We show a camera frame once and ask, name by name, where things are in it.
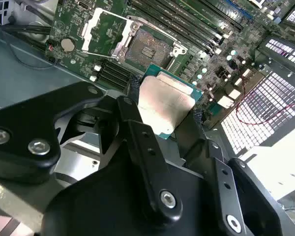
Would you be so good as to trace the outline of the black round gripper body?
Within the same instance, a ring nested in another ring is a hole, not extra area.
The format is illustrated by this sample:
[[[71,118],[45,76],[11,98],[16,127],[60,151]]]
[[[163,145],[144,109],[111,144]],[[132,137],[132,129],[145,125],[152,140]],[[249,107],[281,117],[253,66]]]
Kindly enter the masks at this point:
[[[44,236],[217,236],[201,176],[168,163],[172,183],[183,204],[181,219],[159,227],[142,210],[128,159],[114,161],[59,192],[47,207]]]

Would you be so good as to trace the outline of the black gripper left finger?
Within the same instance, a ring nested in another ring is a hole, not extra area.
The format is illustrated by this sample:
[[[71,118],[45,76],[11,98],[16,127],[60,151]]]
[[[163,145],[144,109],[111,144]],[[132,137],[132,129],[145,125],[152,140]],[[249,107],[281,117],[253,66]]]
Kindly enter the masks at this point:
[[[182,202],[170,182],[168,166],[150,126],[139,110],[140,85],[132,79],[127,94],[112,98],[87,82],[74,83],[0,109],[0,178],[24,183],[49,179],[60,158],[60,146],[94,129],[103,136],[107,153],[117,138],[114,160],[129,161],[129,189],[111,191],[98,184],[119,180],[112,165],[62,192],[55,208],[67,207],[74,216],[104,209],[116,211],[126,201],[137,202],[153,221],[177,221]]]

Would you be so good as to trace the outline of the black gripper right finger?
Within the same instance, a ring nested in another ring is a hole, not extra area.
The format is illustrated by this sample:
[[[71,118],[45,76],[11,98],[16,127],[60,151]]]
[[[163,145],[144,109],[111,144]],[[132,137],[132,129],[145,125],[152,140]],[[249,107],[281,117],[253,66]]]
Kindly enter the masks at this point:
[[[261,184],[248,165],[238,158],[225,161],[220,146],[209,139],[202,114],[191,110],[184,119],[184,167],[198,173],[186,181],[189,199],[184,209],[204,236],[287,236],[289,217]]]

